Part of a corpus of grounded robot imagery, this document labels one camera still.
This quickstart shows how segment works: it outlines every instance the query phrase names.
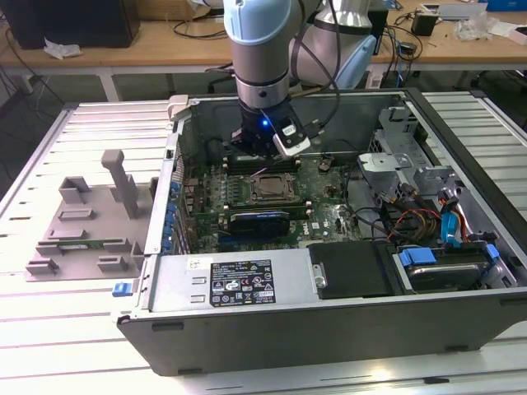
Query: black box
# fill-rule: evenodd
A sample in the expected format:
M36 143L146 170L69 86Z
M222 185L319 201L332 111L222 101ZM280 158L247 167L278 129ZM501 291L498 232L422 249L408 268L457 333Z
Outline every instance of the black box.
M412 33L430 37L436 27L438 15L415 13L412 23Z
M57 44L126 48L139 31L136 0L0 0L23 49Z
M368 9L368 18L370 18L371 22L371 35L377 39L377 44L373 51L373 54L377 55L388 18L388 8L386 8L382 0L371 0L370 8Z

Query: workbench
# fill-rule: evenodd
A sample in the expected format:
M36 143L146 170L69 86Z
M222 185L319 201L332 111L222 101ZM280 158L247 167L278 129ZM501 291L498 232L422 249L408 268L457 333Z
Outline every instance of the workbench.
M527 141L489 99L467 92L427 100L527 217ZM128 309L116 280L25 282L24 266L61 201L65 176L109 185L105 149L124 151L137 184L159 174L173 125L166 101L64 109L0 202L2 393L508 393L527 390L527 322L480 351L167 378L155 375L112 322ZM440 160L439 148L428 142Z
M419 0L403 0L404 9L389 12L389 23L397 16L413 11ZM493 12L501 21L527 23L527 12ZM227 39L214 41L187 39L172 31L166 21L143 21L138 37L127 49L83 48L83 55L63 61L51 58L43 50L24 51L19 54L39 75L96 75L100 78L108 101L119 101L119 89L114 76L120 74L172 74L204 72L231 61L231 49ZM401 27L409 29L411 21ZM491 40L461 42L454 36L454 23L442 22L431 37L423 37L421 57L412 65L414 71L483 71L515 70L527 68L527 47L510 39L495 36ZM193 35L211 34L223 29L222 22L200 21L189 26ZM24 76L29 72L7 47L0 32L0 64L12 76ZM414 39L398 32L401 40ZM377 88L391 59L391 45L384 40L380 53L373 57L367 87Z

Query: white paper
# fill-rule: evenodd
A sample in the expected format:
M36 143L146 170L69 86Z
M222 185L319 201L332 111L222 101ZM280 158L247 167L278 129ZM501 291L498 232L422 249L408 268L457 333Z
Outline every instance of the white paper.
M501 37L508 37L509 34L520 25L509 22L497 22L493 27L489 29L489 33L493 35L500 35Z
M69 58L71 56L82 55L81 48L78 45L55 44L51 41L48 41L46 38L44 38L44 41L46 43L44 52L59 60Z

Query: wooden table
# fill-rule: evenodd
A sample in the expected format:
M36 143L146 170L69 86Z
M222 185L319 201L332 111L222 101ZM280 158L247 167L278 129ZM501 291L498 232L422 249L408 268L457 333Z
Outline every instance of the wooden table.
M439 0L434 3L455 2L455 0ZM391 11L389 23L407 12L414 11L422 0L403 0L404 9ZM500 21L516 24L527 24L527 12L489 12ZM430 37L420 37L423 48L420 58L412 65L412 70L421 71L484 71L484 70L515 70L527 68L527 46L522 46L507 39L494 35L491 39L461 41L454 34L456 22L443 21L438 24ZM403 22L400 27L410 30L412 21ZM397 31L397 39L417 43L411 35ZM380 79L388 68L391 59L391 44L383 40L380 52L373 58L369 67L369 87L378 87Z
M402 11L391 11L389 22L398 15L410 12L419 0L403 0ZM496 12L492 16L501 21L527 23L527 12ZM409 29L411 21L401 27ZM223 28L222 23L203 21L193 23L188 33L210 34ZM423 37L421 57L412 65L412 70L468 71L468 70L511 70L527 68L527 47L499 36L491 40L461 42L453 33L453 22L442 22L434 29L431 37ZM398 38L405 41L414 39L399 32ZM372 59L369 67L369 87L378 87L383 73L391 59L388 41L381 45L380 53ZM109 101L119 100L119 92L113 76L118 74L156 74L203 72L208 67L231 61L231 50L227 39L204 41L186 39L175 35L165 21L144 21L138 37L127 49L82 49L83 55L63 61L51 58L42 50L21 50L24 61L40 75L97 75ZM27 75L25 69L7 47L3 31L0 34L0 64L13 76Z

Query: power supply label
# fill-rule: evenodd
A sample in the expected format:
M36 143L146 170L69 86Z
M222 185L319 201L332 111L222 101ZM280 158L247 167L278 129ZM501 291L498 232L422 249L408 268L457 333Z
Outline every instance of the power supply label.
M213 307L276 303L270 260L211 264Z

